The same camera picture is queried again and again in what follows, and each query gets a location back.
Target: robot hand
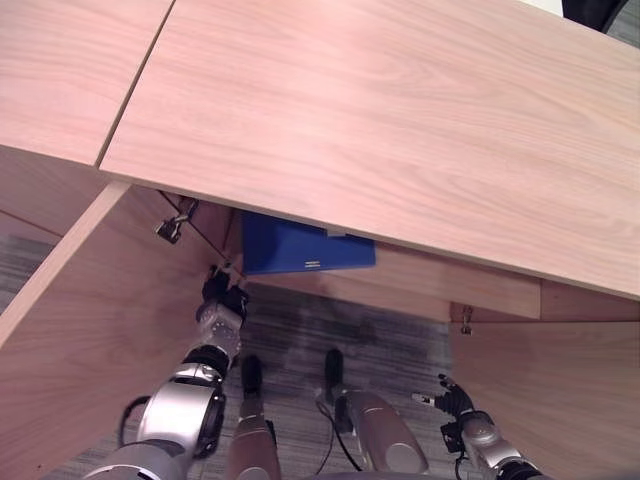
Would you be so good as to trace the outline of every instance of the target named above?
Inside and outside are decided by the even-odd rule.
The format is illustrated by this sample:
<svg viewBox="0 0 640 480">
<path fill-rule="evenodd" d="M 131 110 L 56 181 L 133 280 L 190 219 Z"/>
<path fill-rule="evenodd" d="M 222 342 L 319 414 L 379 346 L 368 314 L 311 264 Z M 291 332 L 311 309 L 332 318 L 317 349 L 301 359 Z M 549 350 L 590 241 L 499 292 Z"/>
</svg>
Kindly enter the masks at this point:
<svg viewBox="0 0 640 480">
<path fill-rule="evenodd" d="M 484 480 L 552 480 L 543 476 L 511 443 L 486 412 L 476 410 L 469 395 L 446 375 L 438 375 L 440 385 L 447 392 L 429 397 L 413 393 L 411 398 L 455 417 L 456 421 L 440 428 L 450 453 L 460 453 L 456 461 L 456 476 L 466 453 Z"/>
<path fill-rule="evenodd" d="M 226 403 L 222 383 L 240 351 L 249 301 L 238 286 L 228 286 L 229 274 L 212 268 L 196 313 L 195 346 L 149 399 L 136 441 L 121 445 L 85 479 L 184 480 L 194 460 L 215 452 Z"/>
</svg>

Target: floor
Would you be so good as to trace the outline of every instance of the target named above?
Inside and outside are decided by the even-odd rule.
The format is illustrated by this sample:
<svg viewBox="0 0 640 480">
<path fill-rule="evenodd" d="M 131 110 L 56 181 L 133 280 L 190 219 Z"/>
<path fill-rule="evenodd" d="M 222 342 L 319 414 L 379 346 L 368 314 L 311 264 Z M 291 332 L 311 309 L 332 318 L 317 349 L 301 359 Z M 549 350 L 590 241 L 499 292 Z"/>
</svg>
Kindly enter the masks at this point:
<svg viewBox="0 0 640 480">
<path fill-rule="evenodd" d="M 640 0 L 627 2 L 607 34 L 640 48 Z"/>
<path fill-rule="evenodd" d="M 640 0 L 629 0 L 609 35 L 640 47 Z M 0 235 L 0 312 L 51 248 Z M 324 454 L 329 426 L 315 410 L 314 398 L 321 385 L 324 352 L 334 346 L 345 352 L 346 381 L 368 387 L 394 405 L 416 434 L 432 474 L 442 479 L 454 478 L 454 456 L 446 452 L 439 433 L 447 417 L 409 399 L 414 390 L 439 391 L 437 373 L 450 371 L 446 325 L 280 289 L 254 287 L 252 293 L 244 350 L 258 354 L 266 363 L 266 412 L 275 422 L 283 478 L 312 475 Z M 196 464 L 190 480 L 221 478 L 224 452 L 239 407 L 237 369 L 227 380 L 225 393 L 229 402 L 219 453 Z M 135 420 L 127 434 L 130 437 L 134 432 Z M 347 437 L 346 443 L 356 451 L 353 438 Z M 115 435 L 107 436 L 99 445 L 43 478 L 79 479 L 114 448 Z M 336 446 L 324 473 L 340 471 L 350 471 L 350 465 Z M 462 478 L 480 477 L 463 464 Z"/>
</svg>

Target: desk top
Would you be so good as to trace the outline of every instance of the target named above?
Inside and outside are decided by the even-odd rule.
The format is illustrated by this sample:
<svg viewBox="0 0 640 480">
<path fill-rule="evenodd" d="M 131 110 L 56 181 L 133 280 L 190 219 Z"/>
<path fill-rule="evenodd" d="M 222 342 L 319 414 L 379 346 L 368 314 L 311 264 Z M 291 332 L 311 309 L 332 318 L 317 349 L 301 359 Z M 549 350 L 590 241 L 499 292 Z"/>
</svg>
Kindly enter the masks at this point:
<svg viewBox="0 0 640 480">
<path fill-rule="evenodd" d="M 0 2 L 0 145 L 93 165 L 170 4 Z"/>
<path fill-rule="evenodd" d="M 639 298 L 638 65 L 508 0 L 180 0 L 100 168 Z"/>
</svg>

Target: black cable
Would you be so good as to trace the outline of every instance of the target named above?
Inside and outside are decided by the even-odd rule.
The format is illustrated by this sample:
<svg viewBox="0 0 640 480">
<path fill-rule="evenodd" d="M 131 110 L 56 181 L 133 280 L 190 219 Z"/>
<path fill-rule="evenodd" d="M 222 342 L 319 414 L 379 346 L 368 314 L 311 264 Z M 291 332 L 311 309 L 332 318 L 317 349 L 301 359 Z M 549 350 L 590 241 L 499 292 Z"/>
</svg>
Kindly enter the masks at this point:
<svg viewBox="0 0 640 480">
<path fill-rule="evenodd" d="M 462 477 L 460 476 L 460 464 L 462 463 L 462 460 L 469 460 L 469 457 L 464 456 L 464 451 L 460 452 L 460 456 L 456 458 L 456 480 L 462 480 Z"/>
<path fill-rule="evenodd" d="M 122 412 L 122 417 L 120 417 L 120 425 L 118 425 L 118 448 L 124 447 L 124 427 L 127 424 L 127 420 L 131 416 L 131 412 L 133 412 L 136 407 L 147 403 L 150 398 L 151 397 L 149 395 L 138 397 L 129 405 L 127 405 L 127 408 L 125 408 Z"/>
<path fill-rule="evenodd" d="M 320 403 L 319 400 L 316 400 L 316 407 L 318 408 L 318 411 L 324 415 L 327 416 L 331 415 L 331 413 L 329 412 L 329 410 L 327 409 L 327 407 Z M 318 470 L 316 470 L 315 475 L 319 475 L 320 472 L 322 472 L 322 469 L 324 468 L 324 466 L 327 463 L 327 460 L 329 460 L 329 456 L 331 455 L 331 451 L 333 450 L 333 439 L 335 438 L 335 433 L 333 431 L 333 425 L 331 425 L 331 438 L 329 439 L 329 448 L 327 448 L 327 453 L 325 453 L 324 458 L 322 459 L 322 463 L 320 463 L 320 466 L 318 467 Z"/>
<path fill-rule="evenodd" d="M 340 447 L 342 447 L 342 451 L 344 452 L 344 455 L 347 457 L 347 460 L 349 460 L 349 462 L 351 463 L 351 465 L 353 465 L 353 468 L 355 468 L 356 471 L 361 472 L 362 468 L 360 468 L 360 465 L 358 465 L 356 461 L 353 459 L 353 457 L 349 453 L 349 450 L 347 450 L 347 447 L 342 441 L 342 437 L 340 436 L 340 432 L 338 431 L 336 422 L 333 420 L 333 417 L 331 416 L 331 412 L 329 412 L 329 409 L 320 402 L 316 402 L 316 406 L 318 407 L 318 411 L 331 422 L 331 427 L 333 428 L 333 432 L 336 434 L 336 437 L 338 438 L 338 443 L 340 444 Z"/>
</svg>

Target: wooden desk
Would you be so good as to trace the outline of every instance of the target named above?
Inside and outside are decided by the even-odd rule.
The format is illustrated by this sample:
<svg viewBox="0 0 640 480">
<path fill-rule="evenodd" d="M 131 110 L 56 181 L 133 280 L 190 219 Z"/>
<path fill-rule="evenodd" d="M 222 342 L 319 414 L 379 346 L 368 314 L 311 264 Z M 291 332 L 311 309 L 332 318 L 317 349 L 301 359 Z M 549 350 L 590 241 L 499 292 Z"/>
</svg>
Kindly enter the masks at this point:
<svg viewBox="0 0 640 480">
<path fill-rule="evenodd" d="M 506 0 L 182 0 L 100 169 L 640 298 L 638 64 Z"/>
<path fill-rule="evenodd" d="M 616 372 L 598 397 L 615 409 L 573 436 L 548 426 L 572 458 L 531 447 L 550 473 L 584 478 L 593 435 L 605 450 L 636 437 L 620 419 L 637 410 L 638 304 L 540 277 L 638 297 L 640 57 L 526 5 L 463 3 L 178 0 L 128 105 L 166 2 L 0 7 L 2 225 L 62 237 L 0 318 L 3 475 L 89 447 L 182 358 L 209 265 L 233 258 L 225 205 L 388 242 L 361 274 L 256 281 L 439 321 L 474 306 L 476 335 L 452 325 L 454 373 L 492 413 L 516 387 L 532 404 L 553 388 L 576 418 L 589 372 Z M 174 195 L 110 173 L 219 204 L 171 246 L 153 227 Z M 507 422 L 536 440 L 533 421 Z M 629 452 L 612 458 L 631 468 Z"/>
</svg>

